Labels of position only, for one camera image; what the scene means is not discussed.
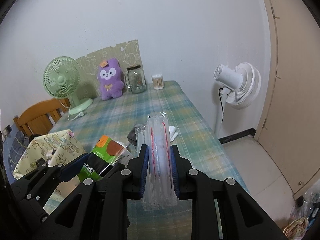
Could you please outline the clear plastic pack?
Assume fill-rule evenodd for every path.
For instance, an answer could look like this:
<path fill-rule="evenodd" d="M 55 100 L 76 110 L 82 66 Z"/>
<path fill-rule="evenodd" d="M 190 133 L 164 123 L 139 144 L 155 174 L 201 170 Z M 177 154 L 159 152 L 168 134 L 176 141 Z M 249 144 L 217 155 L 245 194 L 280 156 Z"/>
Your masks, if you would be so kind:
<path fill-rule="evenodd" d="M 148 169 L 142 196 L 144 210 L 159 210 L 177 204 L 172 178 L 169 122 L 165 112 L 153 112 L 144 124 Z M 137 146 L 140 151 L 143 144 Z"/>

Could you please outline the grey sock bundle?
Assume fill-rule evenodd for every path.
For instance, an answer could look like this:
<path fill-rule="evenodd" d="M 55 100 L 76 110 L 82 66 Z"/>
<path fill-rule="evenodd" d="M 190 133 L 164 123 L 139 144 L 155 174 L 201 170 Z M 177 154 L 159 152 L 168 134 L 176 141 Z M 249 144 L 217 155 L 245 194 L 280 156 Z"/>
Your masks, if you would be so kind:
<path fill-rule="evenodd" d="M 145 128 L 146 126 L 143 124 L 136 124 L 127 135 L 129 143 L 133 146 L 145 144 Z"/>

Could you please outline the cartoon patterned storage box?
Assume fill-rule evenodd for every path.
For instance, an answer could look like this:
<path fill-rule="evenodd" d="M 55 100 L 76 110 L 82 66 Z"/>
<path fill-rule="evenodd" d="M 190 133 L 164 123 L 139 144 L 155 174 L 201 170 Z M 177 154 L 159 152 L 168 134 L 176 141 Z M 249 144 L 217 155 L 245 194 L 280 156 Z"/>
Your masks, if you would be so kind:
<path fill-rule="evenodd" d="M 52 167 L 67 165 L 83 153 L 85 149 L 70 129 L 35 137 L 23 152 L 13 176 L 15 179 L 22 178 L 37 168 L 36 162 L 41 158 Z"/>

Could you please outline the white fan power plug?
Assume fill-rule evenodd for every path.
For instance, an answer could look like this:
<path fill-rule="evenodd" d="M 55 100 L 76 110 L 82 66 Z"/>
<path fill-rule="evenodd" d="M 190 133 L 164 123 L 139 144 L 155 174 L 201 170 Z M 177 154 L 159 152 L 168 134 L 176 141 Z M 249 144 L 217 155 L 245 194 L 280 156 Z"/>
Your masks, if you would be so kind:
<path fill-rule="evenodd" d="M 80 117 L 83 117 L 85 114 L 84 112 L 80 112 L 80 113 L 77 113 L 77 114 L 74 114 L 74 115 L 71 115 L 70 113 L 68 114 L 68 120 L 69 121 L 73 121 L 75 119 L 78 119 Z"/>

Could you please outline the wooden chair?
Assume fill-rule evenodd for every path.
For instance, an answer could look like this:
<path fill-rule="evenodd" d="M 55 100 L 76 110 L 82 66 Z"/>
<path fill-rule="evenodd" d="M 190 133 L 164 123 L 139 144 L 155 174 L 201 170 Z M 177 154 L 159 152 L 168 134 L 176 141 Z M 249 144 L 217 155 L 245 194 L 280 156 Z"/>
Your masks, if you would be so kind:
<path fill-rule="evenodd" d="M 13 121 L 18 130 L 25 136 L 45 135 L 60 120 L 70 107 L 68 99 L 50 99 L 41 101 L 26 109 L 21 116 L 15 116 Z"/>

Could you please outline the green desk fan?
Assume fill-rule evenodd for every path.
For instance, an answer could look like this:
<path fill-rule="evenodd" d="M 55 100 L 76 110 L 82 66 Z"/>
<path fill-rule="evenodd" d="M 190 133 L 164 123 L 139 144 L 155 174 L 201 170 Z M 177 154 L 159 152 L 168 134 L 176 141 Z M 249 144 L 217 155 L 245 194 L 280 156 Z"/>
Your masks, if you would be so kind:
<path fill-rule="evenodd" d="M 76 93 L 80 86 L 78 63 L 71 57 L 61 56 L 49 62 L 43 74 L 43 86 L 47 93 L 58 100 L 71 98 L 68 107 L 71 115 L 84 112 L 92 103 L 91 98 L 80 99 Z"/>

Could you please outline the beige door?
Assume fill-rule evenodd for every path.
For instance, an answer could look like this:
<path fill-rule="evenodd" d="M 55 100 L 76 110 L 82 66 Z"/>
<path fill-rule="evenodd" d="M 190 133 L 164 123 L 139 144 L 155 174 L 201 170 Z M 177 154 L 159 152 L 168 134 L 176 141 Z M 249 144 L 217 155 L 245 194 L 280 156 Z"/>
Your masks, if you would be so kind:
<path fill-rule="evenodd" d="M 299 198 L 319 180 L 319 26 L 302 0 L 264 0 L 271 39 L 257 140 Z"/>

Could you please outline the purple plush toy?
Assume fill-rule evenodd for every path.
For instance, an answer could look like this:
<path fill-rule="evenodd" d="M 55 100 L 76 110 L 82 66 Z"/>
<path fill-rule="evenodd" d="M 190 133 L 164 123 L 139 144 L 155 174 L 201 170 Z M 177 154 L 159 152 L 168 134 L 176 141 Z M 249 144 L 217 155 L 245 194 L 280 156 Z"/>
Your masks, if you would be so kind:
<path fill-rule="evenodd" d="M 97 78 L 100 83 L 102 100 L 119 98 L 123 94 L 124 82 L 121 77 L 123 72 L 116 58 L 103 61 L 98 65 Z"/>

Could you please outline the plaid tablecloth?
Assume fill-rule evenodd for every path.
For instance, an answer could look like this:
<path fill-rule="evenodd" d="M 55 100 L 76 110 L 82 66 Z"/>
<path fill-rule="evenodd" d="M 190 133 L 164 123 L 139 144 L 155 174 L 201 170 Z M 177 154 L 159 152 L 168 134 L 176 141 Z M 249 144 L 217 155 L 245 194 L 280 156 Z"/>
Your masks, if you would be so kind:
<path fill-rule="evenodd" d="M 53 132 L 71 130 L 86 152 L 90 152 L 101 136 L 127 142 L 135 126 L 143 125 L 151 116 L 164 114 L 169 125 L 177 129 L 174 144 L 193 168 L 208 177 L 224 180 L 232 177 L 242 184 L 235 165 L 202 115 L 184 94 L 176 81 L 167 81 L 164 88 L 155 90 L 148 85 L 140 94 L 124 93 L 117 99 L 96 98 L 85 115 L 73 121 L 67 115 L 54 125 Z M 139 200 L 127 202 L 130 226 L 128 239 L 190 239 L 191 201 L 146 211 Z"/>

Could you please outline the glass jar with lid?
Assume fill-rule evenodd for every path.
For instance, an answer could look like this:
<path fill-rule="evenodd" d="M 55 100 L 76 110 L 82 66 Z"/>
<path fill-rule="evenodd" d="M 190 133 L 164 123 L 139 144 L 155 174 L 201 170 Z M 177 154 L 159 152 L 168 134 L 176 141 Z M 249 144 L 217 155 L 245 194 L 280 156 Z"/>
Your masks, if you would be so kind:
<path fill-rule="evenodd" d="M 139 94 L 146 90 L 145 77 L 140 64 L 127 67 L 124 81 L 127 89 L 133 94 Z"/>

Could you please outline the cotton swab container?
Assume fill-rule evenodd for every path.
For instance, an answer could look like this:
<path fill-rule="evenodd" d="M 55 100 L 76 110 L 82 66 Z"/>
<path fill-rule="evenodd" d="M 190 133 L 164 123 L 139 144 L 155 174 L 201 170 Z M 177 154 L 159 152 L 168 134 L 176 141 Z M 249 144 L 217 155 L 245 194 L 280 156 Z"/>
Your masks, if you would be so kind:
<path fill-rule="evenodd" d="M 164 88 L 164 80 L 162 74 L 154 74 L 152 77 L 152 83 L 155 90 L 161 90 Z"/>

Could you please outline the patterned cardboard backboard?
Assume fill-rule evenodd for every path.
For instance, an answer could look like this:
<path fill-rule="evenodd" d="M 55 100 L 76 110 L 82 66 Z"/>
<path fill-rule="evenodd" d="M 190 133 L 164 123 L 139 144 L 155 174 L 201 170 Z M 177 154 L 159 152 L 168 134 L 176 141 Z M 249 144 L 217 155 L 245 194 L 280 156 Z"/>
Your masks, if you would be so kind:
<path fill-rule="evenodd" d="M 76 94 L 80 99 L 94 99 L 100 96 L 98 67 L 100 63 L 111 58 L 118 60 L 123 72 L 128 67 L 142 65 L 138 40 L 123 42 L 114 47 L 109 46 L 76 59 L 80 72 L 80 85 Z"/>

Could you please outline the white standing fan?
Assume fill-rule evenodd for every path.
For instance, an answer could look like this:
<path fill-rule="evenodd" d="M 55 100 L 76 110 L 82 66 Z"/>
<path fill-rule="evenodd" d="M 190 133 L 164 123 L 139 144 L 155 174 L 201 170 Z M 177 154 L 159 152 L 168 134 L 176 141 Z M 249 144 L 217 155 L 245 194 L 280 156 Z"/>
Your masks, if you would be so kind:
<path fill-rule="evenodd" d="M 261 89 L 261 75 L 248 62 L 231 69 L 220 64 L 213 73 L 216 82 L 222 85 L 218 90 L 220 108 L 217 110 L 214 133 L 219 135 L 225 116 L 225 105 L 237 110 L 247 108 L 258 96 Z"/>

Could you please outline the wall power socket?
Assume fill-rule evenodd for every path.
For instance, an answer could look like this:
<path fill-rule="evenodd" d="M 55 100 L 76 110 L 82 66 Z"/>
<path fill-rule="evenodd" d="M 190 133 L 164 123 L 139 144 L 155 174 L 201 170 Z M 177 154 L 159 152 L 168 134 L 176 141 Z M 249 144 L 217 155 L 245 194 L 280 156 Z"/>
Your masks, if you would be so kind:
<path fill-rule="evenodd" d="M 11 133 L 11 131 L 12 131 L 11 126 L 10 126 L 10 125 L 7 125 L 7 126 L 3 129 L 3 132 L 2 132 L 3 137 L 7 138 L 8 135 Z"/>

